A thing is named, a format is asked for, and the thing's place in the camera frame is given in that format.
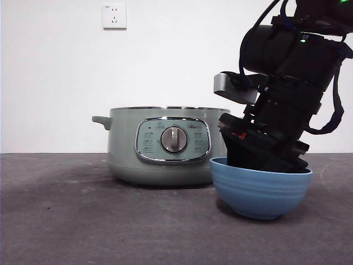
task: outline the blue bowl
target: blue bowl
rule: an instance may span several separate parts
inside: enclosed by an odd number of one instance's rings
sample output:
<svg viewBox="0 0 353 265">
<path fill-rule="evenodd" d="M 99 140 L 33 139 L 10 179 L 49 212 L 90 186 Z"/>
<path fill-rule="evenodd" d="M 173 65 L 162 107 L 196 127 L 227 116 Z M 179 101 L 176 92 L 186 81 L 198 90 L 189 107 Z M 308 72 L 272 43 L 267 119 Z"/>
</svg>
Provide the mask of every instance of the blue bowl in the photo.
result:
<svg viewBox="0 0 353 265">
<path fill-rule="evenodd" d="M 221 199 L 238 214 L 271 220 L 293 210 L 302 201 L 313 175 L 275 173 L 227 165 L 226 158 L 213 158 L 212 181 Z"/>
</svg>

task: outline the electric pressure cooker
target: electric pressure cooker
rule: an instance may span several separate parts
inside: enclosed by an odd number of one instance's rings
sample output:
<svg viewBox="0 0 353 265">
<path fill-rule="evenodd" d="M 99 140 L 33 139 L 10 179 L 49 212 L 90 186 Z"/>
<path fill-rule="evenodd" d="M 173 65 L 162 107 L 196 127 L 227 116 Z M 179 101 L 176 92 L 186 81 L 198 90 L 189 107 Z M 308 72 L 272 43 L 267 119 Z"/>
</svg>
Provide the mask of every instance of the electric pressure cooker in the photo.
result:
<svg viewBox="0 0 353 265">
<path fill-rule="evenodd" d="M 108 166 L 118 179 L 154 186 L 211 183 L 209 159 L 227 156 L 218 119 L 227 109 L 132 107 L 94 116 L 109 131 Z"/>
</svg>

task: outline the control panel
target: control panel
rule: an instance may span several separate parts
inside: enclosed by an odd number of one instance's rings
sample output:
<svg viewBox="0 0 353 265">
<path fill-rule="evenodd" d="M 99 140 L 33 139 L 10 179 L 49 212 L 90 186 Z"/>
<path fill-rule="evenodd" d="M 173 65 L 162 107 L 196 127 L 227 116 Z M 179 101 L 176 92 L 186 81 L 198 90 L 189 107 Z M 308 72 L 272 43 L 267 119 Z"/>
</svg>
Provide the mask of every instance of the control panel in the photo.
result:
<svg viewBox="0 0 353 265">
<path fill-rule="evenodd" d="M 135 149 L 147 163 L 195 162 L 210 148 L 210 131 L 201 119 L 152 118 L 137 128 Z"/>
</svg>

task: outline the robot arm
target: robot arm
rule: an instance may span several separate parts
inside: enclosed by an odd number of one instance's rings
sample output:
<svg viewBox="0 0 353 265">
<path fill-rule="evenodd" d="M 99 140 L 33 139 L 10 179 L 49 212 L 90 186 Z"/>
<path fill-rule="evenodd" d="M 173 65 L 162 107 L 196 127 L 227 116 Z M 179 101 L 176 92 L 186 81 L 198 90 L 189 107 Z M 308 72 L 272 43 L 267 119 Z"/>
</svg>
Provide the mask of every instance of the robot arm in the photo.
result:
<svg viewBox="0 0 353 265">
<path fill-rule="evenodd" d="M 223 72 L 215 77 L 215 93 L 246 104 L 244 118 L 225 114 L 220 128 L 230 166 L 263 171 L 302 172 L 307 162 L 299 158 L 309 146 L 298 139 L 304 131 L 332 132 L 343 115 L 338 96 L 341 63 L 353 58 L 343 42 L 317 35 L 343 36 L 353 32 L 352 0 L 297 0 L 294 17 L 273 17 L 260 25 L 279 1 L 273 1 L 244 37 L 240 49 L 240 74 Z M 245 76 L 243 67 L 256 72 Z M 309 127 L 321 98 L 334 80 L 335 113 L 321 130 Z"/>
</svg>

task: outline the electrical socket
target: electrical socket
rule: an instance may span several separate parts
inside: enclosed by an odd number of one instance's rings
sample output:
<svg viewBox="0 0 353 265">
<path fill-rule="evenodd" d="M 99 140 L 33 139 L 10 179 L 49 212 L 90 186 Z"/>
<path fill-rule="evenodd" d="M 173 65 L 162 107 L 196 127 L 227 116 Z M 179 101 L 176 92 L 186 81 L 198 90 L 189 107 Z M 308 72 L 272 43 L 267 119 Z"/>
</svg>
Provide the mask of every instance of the electrical socket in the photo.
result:
<svg viewBox="0 0 353 265">
<path fill-rule="evenodd" d="M 102 8 L 103 29 L 126 29 L 126 4 L 107 4 Z"/>
</svg>

